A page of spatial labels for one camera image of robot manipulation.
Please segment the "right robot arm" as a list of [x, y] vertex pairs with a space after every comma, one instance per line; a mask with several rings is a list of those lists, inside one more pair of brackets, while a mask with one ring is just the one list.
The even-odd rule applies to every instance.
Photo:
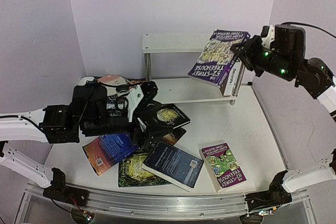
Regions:
[[[306, 32], [302, 23], [286, 22], [264, 26], [254, 35], [230, 50], [246, 69], [260, 77], [264, 72], [302, 86], [335, 119], [335, 76], [319, 58], [306, 59]], [[335, 179], [335, 152], [307, 169], [277, 173], [268, 190], [245, 196], [248, 212], [278, 208], [292, 201], [291, 194], [302, 188]]]

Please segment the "Decorate Furniture large book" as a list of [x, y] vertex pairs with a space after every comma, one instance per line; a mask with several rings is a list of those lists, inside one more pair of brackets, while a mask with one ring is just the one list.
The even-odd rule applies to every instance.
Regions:
[[225, 77], [223, 83], [219, 88], [222, 96], [229, 97], [233, 94], [233, 89], [237, 83], [237, 78], [240, 73], [241, 66], [242, 66], [241, 61], [237, 59], [237, 61], [231, 68], [229, 74]]

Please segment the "52-Storey Treehouse book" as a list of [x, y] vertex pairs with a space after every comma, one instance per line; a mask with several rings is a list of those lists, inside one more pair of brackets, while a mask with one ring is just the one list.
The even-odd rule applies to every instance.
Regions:
[[249, 38], [247, 31], [215, 30], [187, 75], [220, 87], [237, 60], [231, 46]]

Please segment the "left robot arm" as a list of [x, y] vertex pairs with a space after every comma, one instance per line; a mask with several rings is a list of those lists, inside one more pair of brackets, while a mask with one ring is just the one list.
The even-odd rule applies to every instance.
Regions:
[[66, 175], [58, 168], [42, 164], [10, 146], [10, 141], [38, 141], [49, 144], [79, 143], [79, 135], [133, 136], [139, 128], [134, 117], [151, 109], [158, 87], [154, 81], [133, 84], [123, 96], [128, 105], [121, 115], [110, 116], [107, 107], [108, 85], [88, 82], [75, 86], [69, 105], [49, 105], [44, 109], [18, 115], [1, 115], [1, 165], [29, 178], [43, 188], [43, 196], [66, 201], [73, 196], [87, 196], [88, 191], [66, 185]]

